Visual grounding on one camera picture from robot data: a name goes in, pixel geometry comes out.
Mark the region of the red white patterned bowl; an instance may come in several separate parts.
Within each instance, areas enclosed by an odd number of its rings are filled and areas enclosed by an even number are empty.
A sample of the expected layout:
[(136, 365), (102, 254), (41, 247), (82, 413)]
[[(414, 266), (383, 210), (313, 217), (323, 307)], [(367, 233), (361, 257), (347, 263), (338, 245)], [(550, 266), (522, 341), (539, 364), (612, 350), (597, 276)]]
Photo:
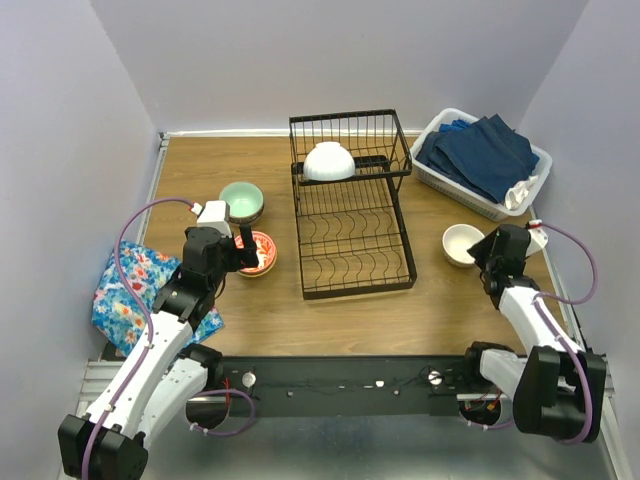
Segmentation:
[(257, 255), (259, 258), (259, 266), (257, 268), (262, 268), (271, 263), (275, 265), (277, 261), (277, 247), (273, 239), (260, 231), (254, 231), (253, 238), (257, 244)]

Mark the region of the beige floral bowl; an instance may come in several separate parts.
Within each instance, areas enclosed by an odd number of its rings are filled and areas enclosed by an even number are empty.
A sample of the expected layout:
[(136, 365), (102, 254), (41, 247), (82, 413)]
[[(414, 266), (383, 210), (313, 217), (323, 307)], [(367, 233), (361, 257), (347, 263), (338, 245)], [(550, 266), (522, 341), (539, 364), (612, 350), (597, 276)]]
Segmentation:
[(442, 248), (449, 263), (461, 268), (474, 265), (474, 258), (468, 250), (485, 237), (484, 233), (472, 225), (455, 224), (442, 235)]

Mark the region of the mint green bowl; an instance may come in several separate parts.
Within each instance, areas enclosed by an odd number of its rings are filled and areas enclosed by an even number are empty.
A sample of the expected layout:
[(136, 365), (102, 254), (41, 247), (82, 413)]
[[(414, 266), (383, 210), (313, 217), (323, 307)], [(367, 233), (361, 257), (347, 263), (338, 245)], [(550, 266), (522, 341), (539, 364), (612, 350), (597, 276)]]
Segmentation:
[(229, 204), (264, 204), (262, 190), (249, 182), (233, 182), (225, 186), (219, 194), (219, 199)]

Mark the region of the black wire dish rack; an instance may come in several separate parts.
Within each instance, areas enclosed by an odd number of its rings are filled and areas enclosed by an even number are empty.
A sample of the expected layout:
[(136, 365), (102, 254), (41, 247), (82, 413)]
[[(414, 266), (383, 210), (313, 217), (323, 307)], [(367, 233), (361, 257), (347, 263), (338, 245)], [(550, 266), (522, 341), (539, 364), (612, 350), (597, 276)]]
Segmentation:
[[(396, 111), (292, 117), (289, 140), (304, 299), (412, 288), (417, 270), (399, 200), (412, 161)], [(352, 177), (305, 177), (307, 155), (327, 141), (353, 156)]]

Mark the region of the white ribbed bowl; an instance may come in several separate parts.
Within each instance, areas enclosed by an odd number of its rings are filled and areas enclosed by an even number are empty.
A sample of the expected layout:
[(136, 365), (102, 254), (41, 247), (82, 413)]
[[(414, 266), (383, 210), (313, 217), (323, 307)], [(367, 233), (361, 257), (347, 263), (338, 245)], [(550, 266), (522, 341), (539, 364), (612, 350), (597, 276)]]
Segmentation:
[(339, 142), (317, 143), (303, 163), (303, 175), (312, 181), (345, 180), (355, 174), (355, 160)]

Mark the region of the yellow dotted teal bowl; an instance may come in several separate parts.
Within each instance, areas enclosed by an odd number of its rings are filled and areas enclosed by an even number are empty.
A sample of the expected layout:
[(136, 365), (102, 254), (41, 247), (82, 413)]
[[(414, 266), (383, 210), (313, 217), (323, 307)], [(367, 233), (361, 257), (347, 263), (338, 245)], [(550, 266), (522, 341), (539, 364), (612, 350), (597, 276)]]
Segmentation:
[(274, 267), (274, 263), (263, 266), (262, 268), (246, 268), (238, 271), (239, 275), (247, 278), (257, 278), (269, 273)]

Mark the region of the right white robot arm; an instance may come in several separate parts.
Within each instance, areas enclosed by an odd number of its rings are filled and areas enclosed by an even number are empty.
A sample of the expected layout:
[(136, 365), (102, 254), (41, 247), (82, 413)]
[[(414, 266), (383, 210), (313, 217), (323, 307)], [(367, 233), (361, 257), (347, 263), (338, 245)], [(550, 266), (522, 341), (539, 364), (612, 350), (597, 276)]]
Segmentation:
[(500, 225), (469, 248), (485, 293), (514, 328), (527, 355), (474, 342), (465, 353), (460, 379), (474, 392), (493, 384), (510, 400), (511, 417), (522, 433), (566, 445), (592, 443), (600, 433), (605, 361), (569, 337), (545, 304), (550, 293), (524, 273), (532, 252), (545, 247), (549, 228), (540, 220)]

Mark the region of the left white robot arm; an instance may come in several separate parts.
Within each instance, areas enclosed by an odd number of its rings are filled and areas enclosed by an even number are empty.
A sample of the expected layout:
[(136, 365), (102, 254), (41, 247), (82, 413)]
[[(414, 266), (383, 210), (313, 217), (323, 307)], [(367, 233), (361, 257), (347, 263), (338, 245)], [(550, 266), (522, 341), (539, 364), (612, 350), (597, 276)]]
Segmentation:
[(82, 416), (58, 429), (64, 473), (76, 479), (139, 479), (153, 440), (196, 395), (222, 380), (222, 356), (189, 345), (226, 276), (258, 265), (250, 226), (240, 243), (213, 227), (186, 230), (183, 261), (161, 287), (132, 352)]

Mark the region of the white crumpled cloth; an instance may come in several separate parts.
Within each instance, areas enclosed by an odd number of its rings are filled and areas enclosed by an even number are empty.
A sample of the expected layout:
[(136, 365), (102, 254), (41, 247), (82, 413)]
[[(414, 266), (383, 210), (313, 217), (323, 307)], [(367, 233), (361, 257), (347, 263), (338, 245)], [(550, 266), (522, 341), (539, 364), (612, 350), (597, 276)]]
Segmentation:
[(514, 186), (509, 188), (505, 194), (505, 208), (509, 211), (515, 211), (521, 207), (538, 179), (539, 177), (537, 175), (531, 175), (526, 180), (518, 181)]

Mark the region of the white plastic basket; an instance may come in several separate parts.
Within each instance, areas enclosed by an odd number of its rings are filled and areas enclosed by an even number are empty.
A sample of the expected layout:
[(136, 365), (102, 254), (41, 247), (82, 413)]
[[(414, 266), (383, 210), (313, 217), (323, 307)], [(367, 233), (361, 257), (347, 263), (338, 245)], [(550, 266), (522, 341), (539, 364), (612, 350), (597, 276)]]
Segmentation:
[(537, 177), (537, 180), (529, 188), (528, 194), (517, 208), (511, 210), (503, 204), (495, 204), (475, 192), (460, 186), (417, 160), (417, 155), (427, 136), (431, 132), (438, 132), (442, 124), (452, 124), (456, 120), (473, 123), (477, 121), (478, 118), (456, 108), (445, 108), (429, 122), (414, 141), (410, 148), (410, 154), (413, 162), (413, 172), (416, 178), (489, 220), (498, 222), (508, 217), (523, 215), (532, 206), (533, 201), (549, 176), (553, 164), (552, 157), (543, 149), (532, 144), (531, 150), (533, 154), (538, 157), (535, 169), (533, 170), (533, 175)]

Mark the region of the dark blue folded cloth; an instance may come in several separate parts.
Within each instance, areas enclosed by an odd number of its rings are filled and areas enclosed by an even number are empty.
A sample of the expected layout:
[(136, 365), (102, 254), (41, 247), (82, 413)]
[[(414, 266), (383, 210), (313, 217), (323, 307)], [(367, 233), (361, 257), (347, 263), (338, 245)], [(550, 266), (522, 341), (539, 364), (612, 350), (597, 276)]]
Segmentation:
[(528, 139), (495, 114), (468, 123), (456, 120), (431, 132), (417, 160), (485, 199), (503, 204), (518, 181), (533, 175), (538, 157)]

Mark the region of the blue floral cloth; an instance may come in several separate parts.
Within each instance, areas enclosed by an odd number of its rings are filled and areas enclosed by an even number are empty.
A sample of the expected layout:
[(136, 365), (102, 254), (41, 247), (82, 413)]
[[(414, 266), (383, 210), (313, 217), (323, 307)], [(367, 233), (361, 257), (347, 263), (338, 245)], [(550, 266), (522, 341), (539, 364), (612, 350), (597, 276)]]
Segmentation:
[(94, 293), (91, 323), (121, 352), (129, 355), (146, 326), (142, 310), (151, 310), (159, 289), (179, 259), (123, 241), (117, 268), (111, 257)]

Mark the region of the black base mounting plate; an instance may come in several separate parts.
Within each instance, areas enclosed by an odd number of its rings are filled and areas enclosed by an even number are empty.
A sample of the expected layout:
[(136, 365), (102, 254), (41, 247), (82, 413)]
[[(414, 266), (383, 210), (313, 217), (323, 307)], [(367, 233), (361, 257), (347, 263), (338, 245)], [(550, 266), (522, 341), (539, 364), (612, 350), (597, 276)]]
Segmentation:
[(186, 417), (206, 427), (227, 418), (430, 415), (501, 425), (512, 420), (505, 392), (472, 372), (461, 355), (226, 357), (218, 387), (244, 397), (201, 396)]

